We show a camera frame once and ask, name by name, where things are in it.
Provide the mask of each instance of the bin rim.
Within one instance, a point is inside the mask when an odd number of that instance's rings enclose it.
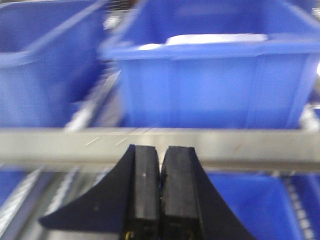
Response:
[[[67,2],[92,2],[81,11],[71,15],[65,21],[49,30],[49,32],[42,35],[40,38],[26,45],[18,51],[14,52],[0,52],[0,68],[9,68],[20,65],[33,63],[41,55],[43,49],[45,49],[50,43],[56,40],[59,36],[66,33],[74,25],[79,24],[90,14],[102,8],[109,0],[49,0],[49,1],[24,1],[24,2],[9,2],[0,4],[0,11],[8,6],[16,4],[48,4],[48,3],[67,3]]]
[[[99,60],[207,59],[256,57],[270,54],[320,54],[320,22],[286,0],[273,1],[279,5],[284,5],[293,15],[308,24],[314,32],[303,33],[302,35],[285,32],[266,34],[269,39],[262,42],[189,44],[188,47],[182,44],[165,45],[165,43],[153,42],[151,44],[159,44],[159,46],[149,50],[141,50],[142,45],[122,41],[122,38],[134,24],[140,12],[144,10],[144,5],[148,1],[150,0],[141,0],[137,3],[136,9],[128,13],[127,18],[113,36],[100,44],[97,56]]]

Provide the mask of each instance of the steel shelf rail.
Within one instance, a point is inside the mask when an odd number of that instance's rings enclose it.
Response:
[[[229,170],[320,171],[320,133],[302,130],[88,128],[0,131],[0,163],[101,169],[129,144],[195,147],[203,167]]]

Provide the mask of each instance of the white paper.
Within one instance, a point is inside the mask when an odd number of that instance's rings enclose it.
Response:
[[[186,34],[169,37],[166,45],[185,44],[217,44],[237,42],[263,42],[268,39],[266,34],[235,33],[235,34]]]

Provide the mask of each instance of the gray metal frame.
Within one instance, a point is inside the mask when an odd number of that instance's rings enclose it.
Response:
[[[195,147],[207,169],[320,171],[320,133],[302,130],[88,128],[0,131],[0,163],[86,171],[114,165],[129,144]]]

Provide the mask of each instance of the blue bin wall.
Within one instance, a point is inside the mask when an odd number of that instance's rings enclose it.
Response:
[[[234,214],[257,240],[302,240],[280,179],[254,174],[208,174]]]
[[[103,1],[0,6],[0,126],[62,127],[101,73]]]
[[[292,183],[310,220],[315,239],[320,239],[320,175],[294,176]]]
[[[256,43],[165,45],[183,34]],[[116,60],[126,127],[294,129],[315,81],[320,25],[281,0],[145,0],[100,47]],[[142,50],[141,45],[162,44]]]
[[[317,0],[290,0],[293,4],[299,6],[301,9],[312,12],[312,8],[317,7]]]
[[[0,169],[0,208],[27,173],[18,168]]]

